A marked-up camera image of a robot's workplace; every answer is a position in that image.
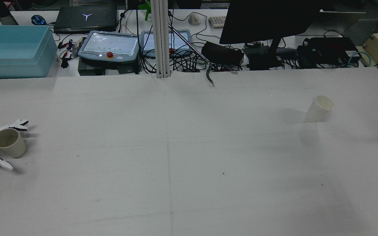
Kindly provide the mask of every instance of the green object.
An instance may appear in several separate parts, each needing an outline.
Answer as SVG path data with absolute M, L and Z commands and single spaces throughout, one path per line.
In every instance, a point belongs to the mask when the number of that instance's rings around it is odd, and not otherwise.
M 138 8 L 140 10 L 147 10 L 147 12 L 145 13 L 145 21 L 148 21 L 148 14 L 151 13 L 151 3 L 149 1 L 145 1 L 145 3 L 139 5 Z

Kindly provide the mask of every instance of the laptop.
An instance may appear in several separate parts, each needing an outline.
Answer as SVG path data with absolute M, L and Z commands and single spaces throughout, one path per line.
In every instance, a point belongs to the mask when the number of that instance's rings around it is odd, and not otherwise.
M 328 30 L 343 34 L 364 15 L 366 12 L 321 11 L 306 32 L 299 35 L 323 36 Z M 325 36 L 339 36 L 336 32 L 327 32 Z
M 55 33 L 89 33 L 92 30 L 116 31 L 116 6 L 62 7 L 53 28 Z

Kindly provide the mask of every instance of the white paper cup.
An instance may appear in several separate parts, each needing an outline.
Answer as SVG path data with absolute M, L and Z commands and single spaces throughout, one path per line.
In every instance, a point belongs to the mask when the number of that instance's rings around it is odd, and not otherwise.
M 0 151 L 11 157 L 21 157 L 26 152 L 26 144 L 17 130 L 7 128 L 0 131 Z
M 306 119 L 309 122 L 318 122 L 325 115 L 327 115 L 335 106 L 332 99 L 326 96 L 317 96 L 313 98 L 313 103 L 306 114 Z

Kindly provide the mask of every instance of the black monitor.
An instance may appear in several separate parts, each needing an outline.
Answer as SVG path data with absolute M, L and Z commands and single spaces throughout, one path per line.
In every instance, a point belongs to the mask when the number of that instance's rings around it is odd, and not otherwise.
M 323 6 L 324 0 L 232 0 L 220 44 L 272 39 L 259 61 L 266 68 L 277 67 L 281 39 L 305 32 Z

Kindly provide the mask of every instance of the white keyboard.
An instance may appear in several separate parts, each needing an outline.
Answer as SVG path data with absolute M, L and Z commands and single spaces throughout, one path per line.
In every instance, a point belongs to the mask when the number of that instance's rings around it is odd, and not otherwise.
M 210 24 L 212 27 L 216 28 L 223 28 L 225 22 L 225 16 L 211 16 L 209 18 Z

